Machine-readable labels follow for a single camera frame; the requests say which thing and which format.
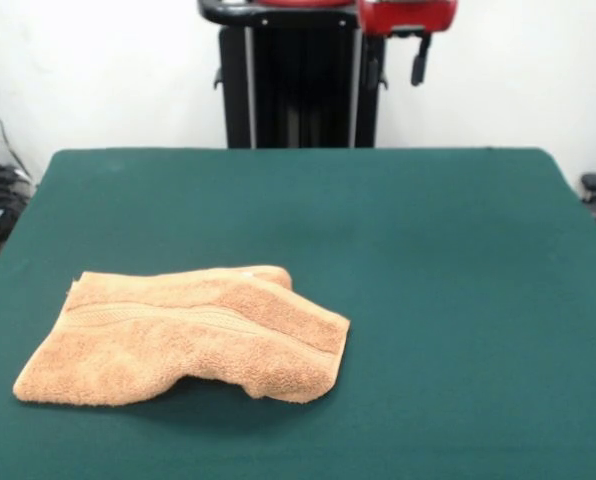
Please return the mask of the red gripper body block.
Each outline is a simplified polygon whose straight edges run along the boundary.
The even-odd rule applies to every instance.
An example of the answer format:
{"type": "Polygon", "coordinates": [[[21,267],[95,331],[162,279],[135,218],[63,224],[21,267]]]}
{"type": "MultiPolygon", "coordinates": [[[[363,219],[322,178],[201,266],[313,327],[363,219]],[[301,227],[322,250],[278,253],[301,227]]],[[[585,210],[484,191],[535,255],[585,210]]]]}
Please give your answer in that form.
{"type": "Polygon", "coordinates": [[[358,1],[362,30],[387,36],[398,31],[444,32],[451,26],[457,1],[358,1]]]}

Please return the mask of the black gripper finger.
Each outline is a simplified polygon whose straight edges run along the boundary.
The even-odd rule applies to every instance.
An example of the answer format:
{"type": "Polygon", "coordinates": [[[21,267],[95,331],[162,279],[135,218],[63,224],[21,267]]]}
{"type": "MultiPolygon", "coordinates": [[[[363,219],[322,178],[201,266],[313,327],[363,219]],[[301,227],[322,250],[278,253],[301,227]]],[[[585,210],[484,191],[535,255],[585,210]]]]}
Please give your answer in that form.
{"type": "Polygon", "coordinates": [[[368,89],[376,89],[380,83],[380,39],[366,38],[366,85],[368,89]]]}
{"type": "Polygon", "coordinates": [[[431,33],[421,33],[419,35],[420,44],[419,50],[416,56],[414,57],[413,65],[412,65],[412,72],[411,72],[411,85],[412,86],[420,86],[424,83],[425,74],[426,74],[426,67],[427,67],[427,59],[429,54],[429,49],[431,47],[432,42],[432,34],[431,33]]]}

